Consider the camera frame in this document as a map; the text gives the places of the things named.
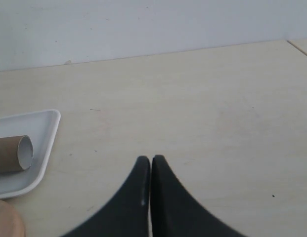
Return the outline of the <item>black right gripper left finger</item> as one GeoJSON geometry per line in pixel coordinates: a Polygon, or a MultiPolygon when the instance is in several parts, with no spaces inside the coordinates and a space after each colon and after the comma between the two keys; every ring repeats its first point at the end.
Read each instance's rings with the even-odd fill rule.
{"type": "Polygon", "coordinates": [[[119,190],[66,237],[147,237],[151,166],[139,156],[119,190]]]}

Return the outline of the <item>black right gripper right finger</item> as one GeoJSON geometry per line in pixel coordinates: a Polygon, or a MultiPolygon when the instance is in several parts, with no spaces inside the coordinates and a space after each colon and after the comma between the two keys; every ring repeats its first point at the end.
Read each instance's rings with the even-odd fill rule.
{"type": "Polygon", "coordinates": [[[163,155],[152,160],[151,226],[154,237],[243,236],[194,199],[163,155]]]}

